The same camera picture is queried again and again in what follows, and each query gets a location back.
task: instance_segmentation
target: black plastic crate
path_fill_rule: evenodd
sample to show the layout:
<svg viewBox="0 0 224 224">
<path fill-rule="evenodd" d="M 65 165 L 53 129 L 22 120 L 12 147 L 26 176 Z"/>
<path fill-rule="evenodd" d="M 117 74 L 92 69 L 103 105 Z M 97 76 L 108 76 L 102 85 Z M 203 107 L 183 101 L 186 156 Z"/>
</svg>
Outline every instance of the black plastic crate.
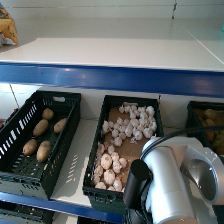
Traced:
<svg viewBox="0 0 224 224">
<path fill-rule="evenodd" d="M 111 108 L 119 107 L 124 102 L 137 103 L 139 107 L 153 106 L 155 109 L 154 117 L 157 123 L 156 136 L 162 137 L 164 135 L 160 117 L 159 104 L 156 99 L 122 97 L 122 96 L 105 96 L 101 108 L 96 134 L 94 137 L 94 142 L 89 155 L 89 162 L 84 176 L 83 193 L 84 195 L 88 196 L 93 209 L 122 215 L 125 213 L 123 193 L 96 189 L 91 186 L 91 178 L 94 169 L 94 162 L 96 158 L 98 142 L 101 143 L 104 142 L 104 135 L 101 134 L 103 122 L 104 120 L 108 121 L 108 116 Z"/>
<path fill-rule="evenodd" d="M 187 106 L 187 109 L 188 109 L 188 118 L 186 128 L 201 127 L 201 123 L 194 109 L 201 109 L 201 110 L 213 109 L 216 111 L 224 111 L 224 104 L 190 101 L 190 103 Z M 201 142 L 201 144 L 204 147 L 209 147 L 210 149 L 212 149 L 211 144 L 209 143 L 209 141 L 205 136 L 205 132 L 202 131 L 197 133 L 190 133 L 188 134 L 188 137 L 195 137 Z"/>
<path fill-rule="evenodd" d="M 0 201 L 0 218 L 20 224 L 51 224 L 54 212 Z"/>
<path fill-rule="evenodd" d="M 79 93 L 36 91 L 0 130 L 0 191 L 49 199 L 80 121 Z M 45 108 L 54 111 L 48 130 L 35 137 L 38 146 L 44 140 L 51 143 L 48 159 L 39 163 L 36 153 L 24 156 L 24 144 L 33 136 L 33 129 L 42 119 Z M 54 124 L 67 117 L 59 134 Z"/>
<path fill-rule="evenodd" d="M 95 219 L 89 219 L 89 218 L 83 218 L 78 217 L 77 224 L 113 224 L 112 222 L 104 222 L 104 221 L 98 221 Z"/>
</svg>

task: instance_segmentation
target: produce display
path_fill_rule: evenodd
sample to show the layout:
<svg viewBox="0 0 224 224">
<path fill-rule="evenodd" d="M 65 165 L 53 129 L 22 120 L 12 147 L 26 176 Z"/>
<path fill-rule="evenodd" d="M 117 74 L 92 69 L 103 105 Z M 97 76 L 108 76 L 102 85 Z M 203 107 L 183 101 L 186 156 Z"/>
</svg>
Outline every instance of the produce display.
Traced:
<svg viewBox="0 0 224 224">
<path fill-rule="evenodd" d="M 154 108 L 123 104 L 111 108 L 102 125 L 92 184 L 98 189 L 124 192 L 130 164 L 157 129 Z"/>
<path fill-rule="evenodd" d="M 224 114 L 213 109 L 199 110 L 195 109 L 201 126 L 215 126 L 224 124 Z M 224 130 L 205 131 L 205 136 L 212 149 L 218 155 L 224 155 Z"/>
<path fill-rule="evenodd" d="M 33 153 L 36 152 L 37 150 L 37 140 L 36 138 L 40 137 L 43 135 L 48 129 L 49 129 L 49 120 L 52 120 L 54 117 L 54 112 L 46 108 L 43 113 L 42 113 L 42 120 L 37 123 L 33 130 L 33 136 L 34 138 L 30 139 L 23 147 L 23 154 L 26 156 L 30 156 Z M 54 125 L 54 133 L 58 134 L 62 130 L 64 124 L 66 122 L 66 118 L 63 118 L 59 120 L 55 125 Z M 36 153 L 36 158 L 38 162 L 44 162 L 48 158 L 51 152 L 51 143 L 47 139 L 45 141 L 42 141 L 39 144 L 37 153 Z"/>
</svg>

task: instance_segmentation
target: blue shelf edge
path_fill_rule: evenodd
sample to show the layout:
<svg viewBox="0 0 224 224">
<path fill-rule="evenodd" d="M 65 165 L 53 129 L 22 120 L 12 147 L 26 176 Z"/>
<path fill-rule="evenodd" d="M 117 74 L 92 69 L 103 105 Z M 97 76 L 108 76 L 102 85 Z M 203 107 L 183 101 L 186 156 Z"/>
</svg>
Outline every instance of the blue shelf edge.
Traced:
<svg viewBox="0 0 224 224">
<path fill-rule="evenodd" d="M 0 82 L 224 97 L 224 71 L 0 63 Z"/>
<path fill-rule="evenodd" d="M 27 205 L 31 207 L 37 207 L 60 213 L 66 213 L 70 215 L 92 218 L 105 222 L 112 222 L 118 224 L 122 223 L 122 215 L 102 212 L 98 210 L 93 210 L 92 208 L 89 207 L 68 204 L 54 200 L 47 201 L 38 198 L 27 197 L 23 195 L 14 195 L 4 192 L 0 192 L 0 200 L 21 205 Z"/>
</svg>

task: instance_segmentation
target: black cable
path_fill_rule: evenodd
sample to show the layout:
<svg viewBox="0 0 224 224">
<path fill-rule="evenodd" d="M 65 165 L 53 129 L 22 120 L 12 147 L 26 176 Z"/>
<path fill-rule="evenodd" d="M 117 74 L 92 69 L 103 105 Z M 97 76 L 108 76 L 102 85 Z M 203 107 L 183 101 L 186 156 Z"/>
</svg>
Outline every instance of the black cable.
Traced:
<svg viewBox="0 0 224 224">
<path fill-rule="evenodd" d="M 161 138 L 159 138 L 158 140 L 156 140 L 155 142 L 153 142 L 151 145 L 149 145 L 144 152 L 141 154 L 140 159 L 144 160 L 144 158 L 146 157 L 146 155 L 148 153 L 150 153 L 153 149 L 153 147 L 155 147 L 156 145 L 170 139 L 173 138 L 177 135 L 181 135 L 181 134 L 188 134 L 188 133 L 196 133 L 196 132 L 201 132 L 201 131 L 218 131 L 218 130 L 224 130 L 224 125 L 220 125 L 220 126 L 206 126 L 206 127 L 196 127 L 196 128 L 187 128 L 187 129 L 182 129 L 182 130 L 178 130 L 175 132 L 172 132 L 168 135 L 165 135 Z"/>
</svg>

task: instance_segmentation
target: white shelf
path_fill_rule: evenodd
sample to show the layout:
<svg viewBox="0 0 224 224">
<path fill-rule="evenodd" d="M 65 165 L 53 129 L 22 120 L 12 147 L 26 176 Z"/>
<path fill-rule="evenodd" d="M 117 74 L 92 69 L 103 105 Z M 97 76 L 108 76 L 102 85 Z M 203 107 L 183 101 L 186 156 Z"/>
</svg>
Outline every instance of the white shelf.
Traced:
<svg viewBox="0 0 224 224">
<path fill-rule="evenodd" d="M 80 120 L 51 199 L 91 207 L 88 197 L 83 195 L 82 185 L 97 123 Z"/>
<path fill-rule="evenodd" d="M 210 25 L 203 36 L 219 33 L 219 39 L 214 40 L 219 49 L 208 51 L 188 32 L 199 28 L 195 36 L 199 35 L 206 21 Z M 0 62 L 224 71 L 220 53 L 224 49 L 219 45 L 224 33 L 220 33 L 221 27 L 212 29 L 213 23 L 217 21 L 16 19 L 19 44 L 1 48 Z"/>
</svg>

